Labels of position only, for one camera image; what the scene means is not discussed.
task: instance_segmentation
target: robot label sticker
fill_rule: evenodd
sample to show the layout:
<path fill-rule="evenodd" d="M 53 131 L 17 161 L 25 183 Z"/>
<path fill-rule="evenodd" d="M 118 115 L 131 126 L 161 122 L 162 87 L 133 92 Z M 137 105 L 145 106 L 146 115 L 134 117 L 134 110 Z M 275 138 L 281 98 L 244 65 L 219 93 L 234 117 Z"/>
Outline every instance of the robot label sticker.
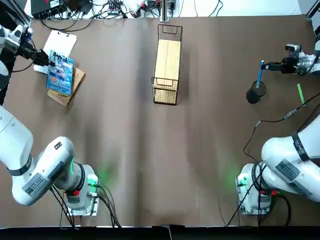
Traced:
<path fill-rule="evenodd" d="M 61 142 L 58 142 L 58 143 L 54 146 L 54 149 L 55 149 L 55 150 L 58 150 L 61 146 L 62 146 L 62 143 L 61 143 Z"/>
<path fill-rule="evenodd" d="M 275 166 L 275 169 L 290 181 L 293 181 L 300 174 L 300 170 L 292 165 L 287 159 L 282 159 L 282 161 Z"/>
<path fill-rule="evenodd" d="M 293 181 L 291 183 L 288 183 L 288 185 L 295 190 L 298 194 L 301 194 L 305 197 L 309 197 L 312 195 L 312 193 L 306 189 L 304 186 L 302 186 L 298 181 Z"/>
<path fill-rule="evenodd" d="M 22 190 L 31 198 L 34 198 L 46 185 L 48 185 L 48 181 L 40 173 L 37 173 L 22 187 Z"/>
<path fill-rule="evenodd" d="M 51 8 L 54 8 L 54 7 L 56 7 L 56 6 L 59 6 L 59 0 L 52 0 L 52 1 L 50 2 L 50 7 L 51 7 Z"/>

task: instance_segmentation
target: clipboard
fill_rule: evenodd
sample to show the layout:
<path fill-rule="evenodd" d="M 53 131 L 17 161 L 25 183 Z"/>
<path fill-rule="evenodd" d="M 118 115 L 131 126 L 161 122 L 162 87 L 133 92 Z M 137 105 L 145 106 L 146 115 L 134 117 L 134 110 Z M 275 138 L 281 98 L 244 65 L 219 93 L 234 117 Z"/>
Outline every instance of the clipboard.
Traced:
<path fill-rule="evenodd" d="M 68 58 L 76 41 L 76 35 L 52 30 L 48 40 L 44 45 L 43 51 L 49 56 L 50 51 L 53 50 L 56 53 L 62 54 Z M 48 66 L 34 65 L 33 69 L 43 74 L 48 73 Z"/>

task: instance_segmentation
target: electronic device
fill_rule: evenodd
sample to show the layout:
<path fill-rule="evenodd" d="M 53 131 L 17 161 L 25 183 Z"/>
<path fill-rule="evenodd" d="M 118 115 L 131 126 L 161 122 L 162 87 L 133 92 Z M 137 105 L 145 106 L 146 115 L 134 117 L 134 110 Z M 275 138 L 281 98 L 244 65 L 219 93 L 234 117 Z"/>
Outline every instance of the electronic device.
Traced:
<path fill-rule="evenodd" d="M 35 19 L 45 19 L 66 10 L 64 0 L 31 0 L 31 14 Z"/>

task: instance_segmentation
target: green indicator light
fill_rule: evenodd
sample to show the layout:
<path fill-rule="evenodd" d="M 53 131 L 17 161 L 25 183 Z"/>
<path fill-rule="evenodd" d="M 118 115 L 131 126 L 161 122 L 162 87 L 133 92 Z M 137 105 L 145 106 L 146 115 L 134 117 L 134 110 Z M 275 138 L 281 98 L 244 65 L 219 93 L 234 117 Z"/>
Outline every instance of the green indicator light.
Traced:
<path fill-rule="evenodd" d="M 70 172 L 71 172 L 72 174 L 74 174 L 74 172 L 72 171 L 72 164 L 74 163 L 74 160 L 75 160 L 75 157 L 72 158 L 72 161 L 71 161 L 71 163 L 70 163 Z"/>

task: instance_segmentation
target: metal pole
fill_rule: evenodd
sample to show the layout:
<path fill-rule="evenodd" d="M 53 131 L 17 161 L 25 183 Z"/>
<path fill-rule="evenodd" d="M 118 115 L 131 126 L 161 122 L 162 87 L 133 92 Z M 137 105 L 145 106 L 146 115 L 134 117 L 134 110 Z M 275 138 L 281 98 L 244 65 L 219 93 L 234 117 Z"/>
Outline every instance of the metal pole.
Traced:
<path fill-rule="evenodd" d="M 317 0 L 305 15 L 308 22 L 311 22 L 311 18 L 316 14 L 319 8 L 320 8 L 320 0 Z"/>
<path fill-rule="evenodd" d="M 161 1 L 160 22 L 169 22 L 167 7 L 168 7 L 167 0 L 162 0 Z"/>

